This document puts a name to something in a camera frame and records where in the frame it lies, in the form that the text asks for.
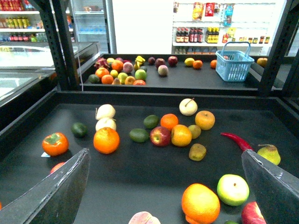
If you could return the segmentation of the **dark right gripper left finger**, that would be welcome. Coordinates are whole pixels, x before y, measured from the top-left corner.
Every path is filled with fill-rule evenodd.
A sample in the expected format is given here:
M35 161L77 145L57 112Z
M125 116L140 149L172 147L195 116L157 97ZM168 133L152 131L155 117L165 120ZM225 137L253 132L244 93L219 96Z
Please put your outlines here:
M5 206L2 224L72 224L87 185L90 151L82 149L54 173Z

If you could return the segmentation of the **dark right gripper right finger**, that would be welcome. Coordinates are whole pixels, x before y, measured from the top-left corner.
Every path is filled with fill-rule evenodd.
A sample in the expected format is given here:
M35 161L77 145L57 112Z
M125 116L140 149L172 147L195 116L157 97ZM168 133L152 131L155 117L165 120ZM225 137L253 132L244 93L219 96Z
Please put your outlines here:
M299 179L256 152L241 155L250 190L268 224L299 222Z

